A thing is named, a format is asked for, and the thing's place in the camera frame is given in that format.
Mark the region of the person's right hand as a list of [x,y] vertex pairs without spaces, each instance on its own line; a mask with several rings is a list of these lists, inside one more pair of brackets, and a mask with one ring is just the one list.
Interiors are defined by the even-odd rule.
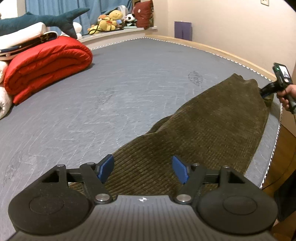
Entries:
[[277,98],[286,111],[290,111],[290,101],[287,98],[288,95],[292,98],[296,98],[296,86],[294,84],[288,85],[285,89],[280,88],[276,92]]

